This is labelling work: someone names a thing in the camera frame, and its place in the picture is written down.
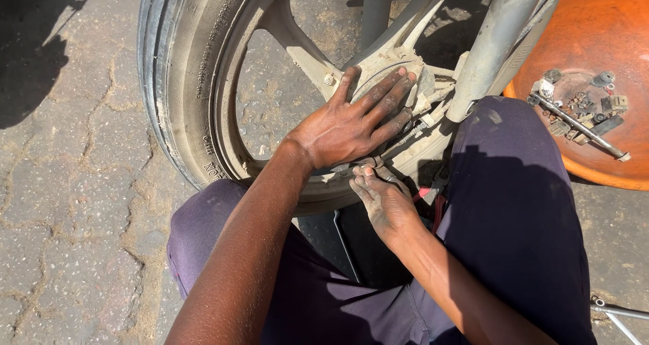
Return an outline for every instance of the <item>tire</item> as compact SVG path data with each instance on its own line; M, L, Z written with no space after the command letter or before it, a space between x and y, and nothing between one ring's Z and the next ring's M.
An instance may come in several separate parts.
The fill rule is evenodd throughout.
M233 153L225 142L241 138L236 123L228 123L235 121L236 116L233 112L222 113L228 109L223 108L222 95L218 94L222 79L226 79L220 69L231 61L224 55L232 51L229 43L232 34L238 34L245 23L241 19L247 19L249 1L142 0L141 3L137 50L145 110L167 158L199 190L221 178L248 185L253 181L250 175L245 177L247 174L241 173L240 165L235 166L232 159L225 158L226 154ZM492 92L500 93L511 80L545 24L546 21L540 22L512 51L494 83L499 90L492 88ZM216 131L221 130L226 131L225 135L217 135ZM433 155L419 157L430 159L441 152L452 140L450 129L448 135L435 147ZM416 161L410 165L409 169L416 169ZM313 214L356 201L358 198L346 181L309 183L296 213Z

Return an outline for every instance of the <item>dark purple pants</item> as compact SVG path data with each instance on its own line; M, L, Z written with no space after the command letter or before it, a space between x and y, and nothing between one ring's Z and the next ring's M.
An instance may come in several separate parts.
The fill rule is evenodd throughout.
M517 99L481 100L459 127L451 172L437 232L447 249L558 343L595 344L588 262L570 181L533 110ZM245 191L218 180L173 215L167 252L183 298ZM416 279L388 291L364 288L291 226L263 344L429 342L468 343Z

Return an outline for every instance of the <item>dusty wheel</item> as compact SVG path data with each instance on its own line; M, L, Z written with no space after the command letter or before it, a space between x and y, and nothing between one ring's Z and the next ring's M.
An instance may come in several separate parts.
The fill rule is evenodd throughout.
M411 19L404 16L400 27L391 27L393 31L389 29L382 36L380 47L370 47L347 63L361 64L365 74L354 93L356 97L371 80L403 64L423 70L422 74L428 70L427 77L433 83L432 75L437 74L440 88L448 89L441 99L423 106L419 117L448 101L445 97L452 90L449 84L454 82L453 70L426 66L413 51L423 26L441 1L412 0L417 4L409 4ZM426 10L424 17L415 16L420 14L418 5ZM545 22L540 22L536 33L540 34L543 27ZM167 157L198 189L224 177L250 184L264 166L263 160L256 160L248 152L236 116L241 65L248 41L259 28L267 30L284 47L320 91L322 100L328 99L341 72L293 20L289 0L142 0L138 71L145 108ZM536 39L538 35L532 36L531 44ZM531 50L530 42L520 42L511 52L510 58L516 59L517 66L520 54L526 56ZM385 61L390 55L393 61ZM382 63L376 62L379 57ZM502 90L517 68L501 72L493 84L495 88ZM455 123L440 114L425 133L393 148L384 159L394 170L409 175L421 160L434 158L451 142L455 128ZM346 182L349 174L348 166L318 171L307 184L297 213L311 214L355 202L356 195Z

